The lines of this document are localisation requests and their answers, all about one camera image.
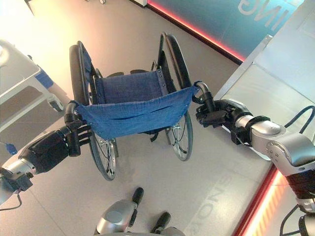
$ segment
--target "gray floor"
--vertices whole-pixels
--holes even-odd
[[[30,5],[40,33],[24,38],[23,43],[55,81],[52,91],[63,101],[73,98],[68,49],[77,40],[84,43],[103,75],[150,69],[162,31],[177,37],[191,79],[203,80],[214,93],[237,68],[159,15],[128,0],[108,0],[106,5],[97,0],[32,0]],[[145,189],[145,196],[131,231],[147,232],[167,210],[172,214],[170,224],[187,236],[231,235],[269,163],[245,147],[232,145],[224,130],[201,127],[194,118],[196,107],[190,108],[194,144],[188,162],[177,159],[163,133],[154,143],[143,134],[122,137],[117,140],[118,174],[107,182],[97,172],[89,148],[83,147],[80,157],[69,157],[36,176],[31,189],[21,193],[19,209],[0,213],[0,235],[91,235],[102,212],[115,201],[130,198],[137,186]],[[46,112],[49,107],[42,109],[35,108],[32,116],[36,117],[33,120],[39,116],[40,121],[49,120],[44,128],[35,127],[35,121],[33,126],[24,123],[7,136],[20,140],[32,129],[30,140],[45,128],[49,131],[63,125],[60,114],[52,117]],[[1,207],[16,201],[11,198]]]

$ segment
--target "red led strip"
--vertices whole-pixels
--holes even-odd
[[[187,23],[185,20],[181,19],[180,17],[176,16],[174,13],[166,10],[165,8],[159,6],[158,4],[156,4],[155,2],[152,2],[151,0],[148,0],[148,4],[151,5],[152,7],[156,8],[157,10],[161,11],[162,13],[164,13],[165,15],[171,17],[172,19],[174,19],[175,21],[177,21],[178,23],[182,24],[183,26],[187,27],[188,29],[192,30],[193,32],[199,34],[201,37],[205,38],[206,40],[210,41],[211,43],[213,43],[214,45],[222,48],[223,50],[225,50],[226,52],[230,53],[232,56],[236,57],[237,59],[244,61],[245,58],[240,55],[238,52],[230,49],[229,47],[221,44],[220,42],[216,41],[214,38],[212,38],[211,36],[207,35],[206,33],[202,32],[201,30],[197,29],[195,26],[193,26],[190,23]]]
[[[286,179],[277,170],[242,236],[265,235],[266,228],[272,220],[287,185]]]

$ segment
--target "blue wall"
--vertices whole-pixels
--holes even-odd
[[[246,58],[303,0],[149,0]]]

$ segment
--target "black cable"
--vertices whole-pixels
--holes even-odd
[[[299,233],[300,231],[295,231],[295,232],[291,232],[291,233],[284,233],[284,224],[286,222],[286,220],[295,212],[295,210],[299,207],[299,205],[295,205],[294,208],[285,216],[285,218],[283,219],[281,226],[280,226],[280,236],[288,236],[288,235],[293,235]]]
[[[311,123],[311,121],[313,120],[313,118],[315,116],[315,106],[308,106],[308,107],[304,108],[303,110],[301,110],[292,120],[290,120],[285,125],[285,128],[288,128],[290,125],[292,125],[297,119],[299,119],[301,117],[302,114],[304,114],[309,109],[312,109],[313,111],[312,111],[309,119],[307,120],[307,122],[304,124],[304,126],[300,130],[300,134],[302,134],[305,131],[305,129],[307,128],[307,126]]]
[[[14,210],[14,209],[16,209],[16,208],[19,208],[19,207],[22,205],[22,200],[21,200],[21,197],[20,197],[20,194],[19,194],[19,193],[18,193],[17,197],[18,197],[18,200],[19,200],[19,203],[20,203],[18,206],[15,206],[15,207],[12,207],[12,208],[0,209],[0,211],[2,211],[2,210]]]

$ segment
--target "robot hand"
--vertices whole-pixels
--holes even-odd
[[[298,207],[306,215],[300,218],[302,236],[315,235],[315,147],[300,133],[291,133],[268,117],[254,117],[244,104],[234,100],[213,101],[208,87],[197,82],[203,95],[194,101],[202,104],[196,118],[204,127],[224,126],[232,142],[252,147],[267,155],[285,176],[296,195]]]
[[[13,193],[26,191],[32,186],[33,175],[47,172],[63,161],[67,156],[80,155],[80,146],[88,143],[89,126],[82,126],[82,121],[75,114],[76,104],[70,102],[65,111],[65,124],[59,130],[43,135],[28,144],[18,160],[6,167],[0,167],[0,205]]]

